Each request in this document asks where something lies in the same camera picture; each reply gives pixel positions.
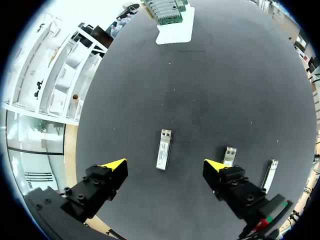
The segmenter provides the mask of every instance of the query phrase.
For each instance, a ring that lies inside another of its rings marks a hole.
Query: glass window
[[[65,124],[7,111],[7,143],[30,152],[64,152]]]
[[[66,174],[63,155],[27,153],[8,150],[13,175],[23,195],[31,190],[51,187],[57,192],[64,192]]]

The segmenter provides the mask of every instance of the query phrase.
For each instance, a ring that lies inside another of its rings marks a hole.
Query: wooden floor
[[[64,136],[64,166],[65,166],[65,176],[66,183],[69,187],[73,187],[77,183],[76,177],[76,144],[77,144],[77,133],[78,127],[73,125],[66,125],[65,127],[65,136]],[[316,145],[316,153],[320,154],[320,144]],[[314,166],[314,168],[319,169],[319,164]],[[310,175],[307,181],[306,186],[310,189],[313,189],[314,185],[317,181],[316,172],[311,169]],[[301,190],[301,197],[298,203],[295,206],[295,210],[298,213],[303,212],[303,208],[306,205],[306,201],[309,197],[309,193]],[[107,226],[102,220],[100,220],[97,216],[94,216],[93,219],[87,219],[86,223],[92,228],[106,234],[109,231],[110,227]],[[293,226],[294,221],[286,220],[283,225],[280,227],[280,232],[290,228],[290,223]]]
[[[73,187],[77,183],[76,175],[76,145],[77,145],[77,133],[78,127],[73,125],[65,126],[64,136],[64,166],[66,184],[68,187]],[[92,219],[85,221],[92,229],[97,230],[100,233],[106,234],[109,231],[108,227],[102,220],[97,216]]]

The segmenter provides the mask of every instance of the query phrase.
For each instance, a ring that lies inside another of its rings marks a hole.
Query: white cabinet
[[[2,107],[49,121],[78,125],[83,102],[107,48],[79,27],[51,16],[31,27],[16,48],[5,75]],[[80,33],[92,44],[72,36]],[[72,97],[79,99],[72,108]]]

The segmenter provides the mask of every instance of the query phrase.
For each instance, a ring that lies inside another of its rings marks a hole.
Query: transceiver label
[[[156,168],[166,170],[171,143],[171,130],[162,129]]]
[[[158,161],[157,161],[157,166],[162,166],[163,163],[166,164],[167,163],[167,157],[168,157],[168,147],[169,144],[167,143],[162,143],[161,147],[159,149],[159,154],[158,154]]]

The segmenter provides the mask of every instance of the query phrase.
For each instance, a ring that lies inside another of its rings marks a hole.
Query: green circuit board
[[[183,21],[176,0],[143,0],[143,2],[159,25],[176,24]]]
[[[186,6],[183,0],[176,0],[176,4],[178,5],[180,12],[186,11]]]

